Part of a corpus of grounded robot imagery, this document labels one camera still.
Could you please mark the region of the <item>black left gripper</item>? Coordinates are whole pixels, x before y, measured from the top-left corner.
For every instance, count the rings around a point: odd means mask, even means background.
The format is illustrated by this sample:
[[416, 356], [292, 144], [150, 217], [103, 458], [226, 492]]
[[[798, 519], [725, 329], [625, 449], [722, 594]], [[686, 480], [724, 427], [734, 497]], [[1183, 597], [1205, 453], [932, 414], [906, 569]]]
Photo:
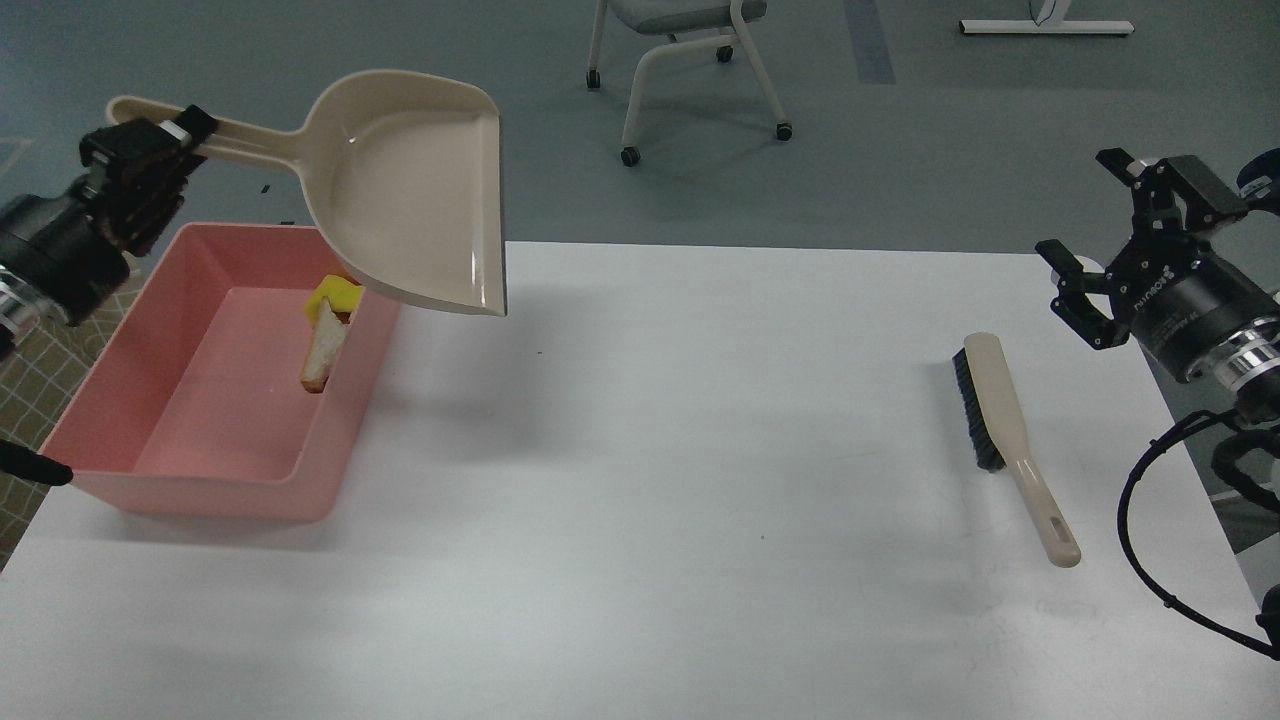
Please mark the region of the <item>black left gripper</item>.
[[184, 202], [196, 151], [219, 119], [189, 105], [170, 119], [128, 120], [86, 135], [78, 197], [23, 195], [3, 208], [3, 309], [14, 322], [78, 327], [131, 277]]

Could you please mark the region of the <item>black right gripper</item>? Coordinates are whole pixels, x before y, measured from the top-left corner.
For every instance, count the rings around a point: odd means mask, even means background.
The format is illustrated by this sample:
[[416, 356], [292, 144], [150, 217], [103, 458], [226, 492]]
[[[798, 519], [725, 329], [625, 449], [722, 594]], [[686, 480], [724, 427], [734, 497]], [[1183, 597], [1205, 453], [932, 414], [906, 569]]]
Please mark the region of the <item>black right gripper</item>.
[[[1277, 336], [1277, 302], [1207, 243], [1251, 209], [1198, 156], [1140, 160], [1124, 149], [1094, 155], [1130, 192], [1129, 243], [1088, 272], [1060, 240], [1036, 243], [1057, 291], [1050, 307], [1085, 345], [1138, 341], [1175, 382], [1204, 372], [1212, 351], [1244, 331]], [[1114, 316], [1092, 296], [1110, 299]]]

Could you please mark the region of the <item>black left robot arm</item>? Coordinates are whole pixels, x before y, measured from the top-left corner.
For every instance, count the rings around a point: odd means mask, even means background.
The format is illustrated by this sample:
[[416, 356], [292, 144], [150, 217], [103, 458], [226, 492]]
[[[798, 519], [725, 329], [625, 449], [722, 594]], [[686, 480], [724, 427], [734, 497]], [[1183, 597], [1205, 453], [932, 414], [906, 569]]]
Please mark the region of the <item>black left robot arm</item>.
[[42, 319], [79, 325], [125, 283], [125, 256], [152, 250], [216, 128], [197, 106], [102, 127], [81, 140], [84, 172], [61, 193], [27, 193], [3, 206], [4, 360]]

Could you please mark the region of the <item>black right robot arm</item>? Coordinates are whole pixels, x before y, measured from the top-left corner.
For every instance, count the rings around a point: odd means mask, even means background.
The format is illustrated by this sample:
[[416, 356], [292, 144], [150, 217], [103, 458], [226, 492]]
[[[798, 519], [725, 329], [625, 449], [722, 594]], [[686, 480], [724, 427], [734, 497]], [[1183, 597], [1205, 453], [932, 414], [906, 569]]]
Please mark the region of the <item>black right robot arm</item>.
[[1277, 512], [1277, 496], [1242, 469], [1252, 454], [1277, 455], [1277, 300], [1217, 252], [1211, 240], [1253, 211], [1277, 213], [1271, 178], [1253, 170], [1236, 190], [1199, 158], [1139, 159], [1124, 149], [1096, 156], [1125, 186], [1130, 231], [1117, 254], [1089, 272], [1059, 240], [1036, 246], [1047, 261], [1056, 295], [1052, 313], [1094, 350], [1135, 341], [1174, 380], [1210, 378], [1231, 398], [1224, 411], [1197, 410], [1175, 421], [1129, 471], [1117, 501], [1123, 555], [1166, 609], [1266, 659], [1277, 657], [1277, 591], [1265, 593], [1256, 625], [1262, 638], [1234, 630], [1179, 600], [1137, 556], [1130, 509], [1138, 483], [1166, 452], [1202, 432], [1224, 427], [1212, 473], [1244, 501]]

